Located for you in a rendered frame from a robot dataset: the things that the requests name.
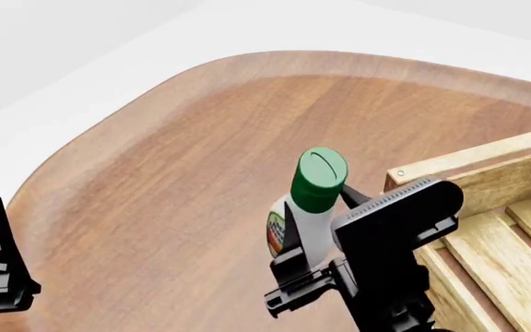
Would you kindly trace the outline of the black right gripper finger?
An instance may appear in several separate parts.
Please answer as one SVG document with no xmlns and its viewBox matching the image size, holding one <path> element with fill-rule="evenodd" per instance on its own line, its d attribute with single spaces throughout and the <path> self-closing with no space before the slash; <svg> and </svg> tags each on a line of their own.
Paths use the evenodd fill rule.
<svg viewBox="0 0 531 332">
<path fill-rule="evenodd" d="M 368 196 L 360 193 L 348 184 L 343 184 L 339 195 L 348 209 L 357 208 L 371 200 Z"/>
<path fill-rule="evenodd" d="M 270 270 L 280 288 L 311 273 L 301 236 L 287 201 L 277 201 L 269 212 Z"/>
</svg>

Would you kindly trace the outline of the green-capped salad dressing bottle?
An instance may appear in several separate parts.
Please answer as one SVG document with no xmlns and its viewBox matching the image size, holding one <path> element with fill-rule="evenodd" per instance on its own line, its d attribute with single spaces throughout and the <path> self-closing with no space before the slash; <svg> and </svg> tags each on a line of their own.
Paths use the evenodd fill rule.
<svg viewBox="0 0 531 332">
<path fill-rule="evenodd" d="M 289 192 L 271 207 L 266 221 L 266 241 L 271 256 L 283 252 L 294 220 L 309 267 L 317 267 L 333 246 L 330 231 L 334 206 L 348 176 L 346 160 L 332 148 L 304 151 Z"/>
</svg>

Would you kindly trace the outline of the light wooden slatted tray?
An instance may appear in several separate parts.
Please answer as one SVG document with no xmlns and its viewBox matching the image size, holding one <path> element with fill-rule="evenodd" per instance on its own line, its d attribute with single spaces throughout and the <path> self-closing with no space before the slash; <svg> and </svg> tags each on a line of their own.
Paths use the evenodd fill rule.
<svg viewBox="0 0 531 332">
<path fill-rule="evenodd" d="M 429 268 L 440 328 L 531 332 L 531 132 L 388 171 L 392 190 L 434 175 L 519 153 L 452 176 L 464 191 L 459 227 L 417 251 Z"/>
</svg>

